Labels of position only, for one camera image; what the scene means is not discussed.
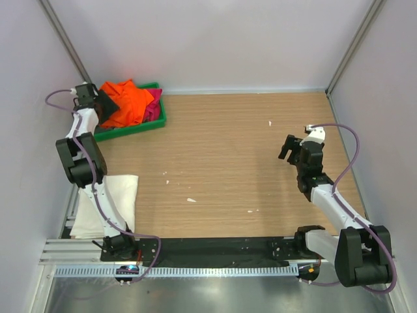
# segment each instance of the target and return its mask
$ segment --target wooden table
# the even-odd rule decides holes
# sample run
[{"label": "wooden table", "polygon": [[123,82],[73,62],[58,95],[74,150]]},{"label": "wooden table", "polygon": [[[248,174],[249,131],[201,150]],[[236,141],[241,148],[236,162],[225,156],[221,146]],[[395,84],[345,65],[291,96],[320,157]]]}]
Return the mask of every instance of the wooden table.
[{"label": "wooden table", "polygon": [[[181,95],[164,103],[165,128],[99,145],[109,175],[139,176],[136,232],[273,236],[320,224],[335,233],[298,191],[296,168],[277,159],[288,134],[304,137],[304,125],[334,122],[324,93]],[[346,165],[338,130],[329,127],[324,170],[334,180]],[[362,214],[350,173],[339,190]]]}]

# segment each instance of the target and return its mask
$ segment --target white cable track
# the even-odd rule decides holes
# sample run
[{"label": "white cable track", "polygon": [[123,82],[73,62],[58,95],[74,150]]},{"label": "white cable track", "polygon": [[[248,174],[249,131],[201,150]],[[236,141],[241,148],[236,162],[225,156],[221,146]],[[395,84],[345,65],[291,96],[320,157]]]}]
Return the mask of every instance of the white cable track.
[{"label": "white cable track", "polygon": [[[146,268],[139,267],[139,273],[117,274],[120,265],[58,265],[54,277],[131,277],[143,274]],[[156,267],[149,271],[148,278],[199,278],[199,277],[251,277],[251,276],[298,276],[297,264],[288,267],[189,269]]]}]

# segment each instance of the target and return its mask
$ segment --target pink cloth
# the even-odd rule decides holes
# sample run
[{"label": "pink cloth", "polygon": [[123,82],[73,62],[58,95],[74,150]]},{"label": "pink cloth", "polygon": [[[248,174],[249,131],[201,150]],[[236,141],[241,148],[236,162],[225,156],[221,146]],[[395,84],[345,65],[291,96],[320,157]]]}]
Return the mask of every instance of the pink cloth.
[{"label": "pink cloth", "polygon": [[154,100],[147,105],[142,122],[156,121],[161,114],[161,105],[159,100],[161,99],[162,89],[152,88],[146,90],[154,97]]}]

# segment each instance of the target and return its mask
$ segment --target metal frame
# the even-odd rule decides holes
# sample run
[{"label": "metal frame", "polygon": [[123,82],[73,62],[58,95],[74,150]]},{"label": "metal frame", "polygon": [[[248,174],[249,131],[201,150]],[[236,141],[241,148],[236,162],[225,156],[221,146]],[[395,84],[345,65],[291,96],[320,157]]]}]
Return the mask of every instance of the metal frame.
[{"label": "metal frame", "polygon": [[[91,82],[90,76],[88,75],[87,70],[85,69],[81,59],[75,48],[73,47],[66,31],[64,30],[59,18],[57,17],[54,9],[51,6],[49,0],[38,0],[42,10],[45,12],[47,19],[50,21],[52,27],[57,33],[59,39],[61,40],[63,46],[65,47],[66,52],[71,58],[74,66],[77,68],[79,74],[86,82]],[[357,52],[360,44],[365,38],[367,32],[381,11],[383,4],[386,0],[374,0],[371,6],[368,9],[367,14],[365,15],[362,23],[360,24],[352,42],[349,44],[349,47],[343,56],[333,78],[331,79],[328,88],[326,89],[326,95],[329,99],[330,106],[333,110],[332,104],[332,92],[335,86],[338,84],[339,79],[343,75],[345,69],[350,63],[351,59],[354,57]],[[333,110],[334,118],[337,119],[336,113]],[[71,226],[74,223],[76,215],[76,202],[78,198],[78,189],[72,187],[70,192],[70,197],[68,199],[68,205],[66,206],[66,218],[63,221],[62,230],[65,226]],[[35,296],[32,301],[32,307],[29,310],[30,313],[43,313],[46,304],[48,302],[48,297],[52,287],[52,280],[56,272],[57,266],[60,265],[124,265],[131,264],[132,262],[101,262],[100,261],[100,249],[97,246],[91,244],[90,240],[80,240],[80,239],[50,239],[46,241],[44,251],[40,258],[40,263],[38,267],[39,279],[38,279],[38,288],[35,293]],[[292,260],[291,263],[306,263],[315,260]],[[397,298],[401,298],[401,289],[396,293]]]},{"label": "metal frame", "polygon": [[51,3],[49,0],[38,0],[42,10],[44,11],[47,19],[49,19],[52,28],[57,33],[59,39],[61,40],[66,52],[68,53],[69,57],[71,58],[71,61],[73,62],[74,66],[77,68],[79,75],[86,81],[91,83],[91,79],[89,74],[87,73],[87,70],[85,69],[83,63],[81,62],[81,59],[78,56],[77,51],[75,50],[74,46],[71,43],[71,40],[69,39],[68,35],[66,34],[66,31],[64,30],[64,27],[62,26],[61,22],[59,21],[59,18],[57,14],[55,13],[54,9],[51,6]]},{"label": "metal frame", "polygon": [[333,78],[330,80],[329,86],[326,89],[327,97],[329,97],[332,94],[335,86],[338,84],[339,79],[345,72],[347,65],[349,64],[355,53],[358,51],[360,44],[364,40],[367,32],[371,28],[379,12],[382,10],[385,2],[386,0],[374,0],[372,2],[355,36],[353,37],[351,44],[349,44],[349,47],[347,48],[345,55],[343,56],[336,72],[334,73]]}]

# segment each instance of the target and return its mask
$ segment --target white towel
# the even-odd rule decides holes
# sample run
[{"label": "white towel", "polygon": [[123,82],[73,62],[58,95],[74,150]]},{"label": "white towel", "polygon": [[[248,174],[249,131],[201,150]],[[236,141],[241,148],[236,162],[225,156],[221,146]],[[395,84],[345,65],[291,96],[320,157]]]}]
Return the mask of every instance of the white towel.
[{"label": "white towel", "polygon": [[[135,175],[107,176],[109,193],[115,202],[117,210],[128,223],[132,232],[135,232],[135,200],[138,180],[139,177]],[[78,211],[70,235],[76,239],[103,237],[103,227],[93,203],[81,189],[78,191],[78,194]]]}]

